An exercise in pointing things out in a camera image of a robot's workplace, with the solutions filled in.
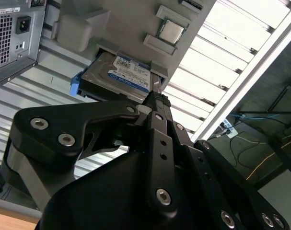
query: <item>power strip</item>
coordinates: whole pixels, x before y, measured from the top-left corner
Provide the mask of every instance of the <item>power strip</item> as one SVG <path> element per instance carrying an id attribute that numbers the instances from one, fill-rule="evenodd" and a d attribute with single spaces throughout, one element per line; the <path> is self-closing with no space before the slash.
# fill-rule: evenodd
<path id="1" fill-rule="evenodd" d="M 233 125 L 227 120 L 223 120 L 224 127 L 230 131 L 229 134 L 226 134 L 229 138 L 233 138 L 238 135 L 237 130 L 233 127 Z"/>

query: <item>hard drive label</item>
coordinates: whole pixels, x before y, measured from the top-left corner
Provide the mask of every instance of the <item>hard drive label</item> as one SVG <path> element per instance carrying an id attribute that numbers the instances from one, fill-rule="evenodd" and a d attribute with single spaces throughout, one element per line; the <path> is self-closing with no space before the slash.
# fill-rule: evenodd
<path id="1" fill-rule="evenodd" d="M 116 70 L 108 71 L 108 76 L 143 92 L 150 92 L 150 68 L 127 57 L 117 57 L 113 65 Z"/>

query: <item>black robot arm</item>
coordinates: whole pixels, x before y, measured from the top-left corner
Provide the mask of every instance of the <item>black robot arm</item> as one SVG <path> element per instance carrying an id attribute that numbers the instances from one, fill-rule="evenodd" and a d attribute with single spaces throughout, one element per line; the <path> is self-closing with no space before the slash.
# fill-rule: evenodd
<path id="1" fill-rule="evenodd" d="M 108 101 L 19 111 L 1 166 L 43 215 L 38 230 L 289 230 L 210 143 L 195 144 L 170 102 Z M 75 180 L 77 160 L 129 151 Z"/>

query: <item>metal bolt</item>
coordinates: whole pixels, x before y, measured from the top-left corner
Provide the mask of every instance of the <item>metal bolt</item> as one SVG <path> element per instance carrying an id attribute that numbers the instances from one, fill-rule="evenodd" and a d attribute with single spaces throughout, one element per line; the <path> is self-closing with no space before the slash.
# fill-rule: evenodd
<path id="1" fill-rule="evenodd" d="M 269 227 L 274 227 L 273 222 L 271 221 L 271 219 L 265 214 L 262 214 L 262 219 L 264 219 L 264 222 L 269 226 Z"/>
<path id="2" fill-rule="evenodd" d="M 230 228 L 234 229 L 235 228 L 235 222 L 233 218 L 225 211 L 221 211 L 221 218 L 223 222 Z"/>
<path id="3" fill-rule="evenodd" d="M 73 144 L 75 144 L 75 138 L 72 135 L 67 134 L 67 133 L 63 133 L 59 135 L 58 141 L 61 145 L 64 145 L 66 147 L 70 147 Z"/>
<path id="4" fill-rule="evenodd" d="M 130 111 L 131 113 L 134 113 L 135 112 L 135 110 L 133 109 L 133 108 L 131 108 L 131 107 L 126 107 L 126 109 L 128 110 L 128 111 Z"/>
<path id="5" fill-rule="evenodd" d="M 159 114 L 156 114 L 156 118 L 159 119 L 159 120 L 161 120 L 161 121 L 163 120 L 163 117 L 160 116 Z"/>
<path id="6" fill-rule="evenodd" d="M 30 124 L 33 128 L 44 130 L 48 127 L 48 122 L 42 118 L 34 118 L 30 121 Z"/>
<path id="7" fill-rule="evenodd" d="M 170 194 L 165 191 L 164 189 L 160 188 L 160 189 L 157 189 L 156 191 L 156 196 L 157 196 L 157 199 L 163 204 L 163 205 L 170 205 L 171 203 L 171 197 L 170 197 Z"/>
<path id="8" fill-rule="evenodd" d="M 282 228 L 285 227 L 283 222 L 281 222 L 281 220 L 278 218 L 278 216 L 274 215 L 273 218 Z"/>
<path id="9" fill-rule="evenodd" d="M 176 127 L 179 128 L 180 130 L 184 130 L 184 127 L 181 124 L 176 124 Z"/>
<path id="10" fill-rule="evenodd" d="M 209 146 L 206 142 L 203 142 L 203 146 L 204 146 L 205 148 L 207 148 L 208 150 L 210 149 L 210 146 Z"/>

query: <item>yellow cable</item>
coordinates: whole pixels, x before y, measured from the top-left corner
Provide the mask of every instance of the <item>yellow cable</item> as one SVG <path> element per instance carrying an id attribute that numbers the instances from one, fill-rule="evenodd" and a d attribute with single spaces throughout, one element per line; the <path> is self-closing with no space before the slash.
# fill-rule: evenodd
<path id="1" fill-rule="evenodd" d="M 287 145 L 291 144 L 291 141 L 289 141 L 287 144 L 283 145 L 280 149 L 285 148 Z M 250 177 L 256 172 L 256 170 L 266 161 L 268 160 L 270 157 L 272 157 L 275 154 L 272 153 L 269 156 L 267 156 L 259 165 L 256 166 L 256 168 L 254 168 L 254 170 L 251 172 L 251 174 L 246 178 L 246 180 L 250 179 Z"/>

